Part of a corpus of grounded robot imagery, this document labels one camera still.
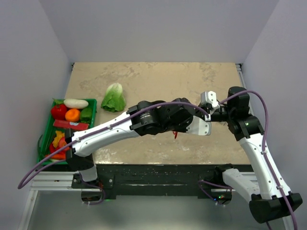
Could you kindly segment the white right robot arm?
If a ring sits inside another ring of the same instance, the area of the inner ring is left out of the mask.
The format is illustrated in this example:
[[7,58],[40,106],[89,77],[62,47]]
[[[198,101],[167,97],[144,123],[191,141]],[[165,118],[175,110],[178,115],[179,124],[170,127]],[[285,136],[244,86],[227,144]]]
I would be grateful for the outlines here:
[[303,203],[299,193],[293,193],[282,178],[270,154],[266,137],[268,123],[261,125],[250,113],[250,94],[243,87],[231,87],[228,97],[219,102],[216,93],[205,92],[201,104],[211,115],[212,122],[226,122],[228,129],[246,153],[257,178],[257,184],[246,179],[238,169],[225,166],[217,169],[214,184],[219,188],[235,189],[248,203],[258,223],[291,216],[297,228],[294,211]]

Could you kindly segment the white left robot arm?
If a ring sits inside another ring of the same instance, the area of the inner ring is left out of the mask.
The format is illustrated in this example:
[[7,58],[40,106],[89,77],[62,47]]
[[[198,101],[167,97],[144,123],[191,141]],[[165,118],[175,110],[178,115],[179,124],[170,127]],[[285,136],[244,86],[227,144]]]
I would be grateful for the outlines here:
[[66,162],[79,171],[82,182],[89,188],[99,184],[92,153],[118,141],[168,131],[206,135],[205,122],[185,98],[170,103],[141,101],[113,120],[85,131],[66,131],[66,141],[72,146],[66,152]]

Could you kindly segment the key bunch with red carabiner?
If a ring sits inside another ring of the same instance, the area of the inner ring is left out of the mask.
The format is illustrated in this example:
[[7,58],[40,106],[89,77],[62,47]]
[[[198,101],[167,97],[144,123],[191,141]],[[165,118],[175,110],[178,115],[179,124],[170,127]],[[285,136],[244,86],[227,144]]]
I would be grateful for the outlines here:
[[177,131],[173,131],[173,135],[174,135],[174,139],[177,139],[178,132]]

